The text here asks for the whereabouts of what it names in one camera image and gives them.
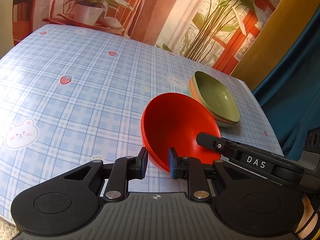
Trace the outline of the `red round bowl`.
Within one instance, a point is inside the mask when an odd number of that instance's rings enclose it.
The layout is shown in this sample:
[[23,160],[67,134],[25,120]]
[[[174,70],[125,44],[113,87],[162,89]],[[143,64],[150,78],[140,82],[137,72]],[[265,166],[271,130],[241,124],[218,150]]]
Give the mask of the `red round bowl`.
[[212,164],[221,154],[197,144],[204,132],[221,137],[219,127],[206,108],[193,98],[180,93],[164,93],[154,97],[143,111],[140,121],[143,146],[151,162],[169,172],[169,148],[179,157],[194,157]]

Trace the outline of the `pale green square bowl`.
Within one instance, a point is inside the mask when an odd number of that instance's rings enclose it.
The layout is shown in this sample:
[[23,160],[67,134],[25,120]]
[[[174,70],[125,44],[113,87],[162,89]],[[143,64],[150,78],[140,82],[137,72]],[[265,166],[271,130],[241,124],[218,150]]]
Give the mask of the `pale green square bowl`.
[[[196,94],[193,93],[194,90],[195,90],[195,89],[192,89],[192,88],[191,88],[191,83],[189,83],[189,85],[188,85],[188,95],[189,95],[190,97],[192,97],[193,99],[195,99],[197,102],[199,102],[202,106],[204,106],[204,104],[201,102],[201,100],[199,99],[199,97],[198,97]],[[218,117],[218,116],[215,116],[215,115],[214,115],[212,112],[210,112],[207,108],[206,108],[206,110],[213,116],[213,118],[215,119],[215,121],[216,121],[216,123],[217,123],[217,125],[218,125],[219,127],[225,127],[225,128],[227,128],[227,127],[231,127],[231,126],[234,126],[234,125],[235,125],[235,123],[228,122],[228,121],[226,121],[226,120],[224,120],[224,119],[221,119],[221,118]]]

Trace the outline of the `teal curtain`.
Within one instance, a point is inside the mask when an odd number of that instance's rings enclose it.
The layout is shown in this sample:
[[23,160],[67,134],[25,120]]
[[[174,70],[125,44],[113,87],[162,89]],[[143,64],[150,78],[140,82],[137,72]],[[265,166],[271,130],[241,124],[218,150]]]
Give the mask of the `teal curtain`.
[[285,157],[299,160],[307,132],[319,127],[319,11],[253,92]]

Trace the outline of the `blue plaid tablecloth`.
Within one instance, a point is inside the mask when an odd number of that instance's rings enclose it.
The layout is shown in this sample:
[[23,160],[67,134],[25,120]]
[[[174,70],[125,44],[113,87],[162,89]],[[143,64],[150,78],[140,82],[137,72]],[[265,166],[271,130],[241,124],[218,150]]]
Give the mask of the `blue plaid tablecloth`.
[[247,85],[177,54],[102,31],[44,25],[1,58],[1,217],[23,190],[93,159],[110,163],[142,146],[140,118],[162,93],[187,92],[196,71],[222,82],[240,111],[222,129],[281,154]]

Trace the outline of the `printed room backdrop cloth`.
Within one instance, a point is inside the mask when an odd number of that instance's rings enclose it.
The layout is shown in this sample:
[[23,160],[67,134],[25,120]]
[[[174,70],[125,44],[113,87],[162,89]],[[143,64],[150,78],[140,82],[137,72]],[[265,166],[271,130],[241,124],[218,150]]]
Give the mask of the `printed room backdrop cloth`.
[[13,0],[14,43],[46,23],[131,38],[231,74],[281,0]]

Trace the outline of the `yellow curtain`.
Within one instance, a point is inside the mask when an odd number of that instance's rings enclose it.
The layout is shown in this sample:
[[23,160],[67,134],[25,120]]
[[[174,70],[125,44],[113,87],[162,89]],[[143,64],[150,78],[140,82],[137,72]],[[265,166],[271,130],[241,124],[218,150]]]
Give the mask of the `yellow curtain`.
[[297,41],[318,6],[319,0],[281,0],[231,76],[255,90]]

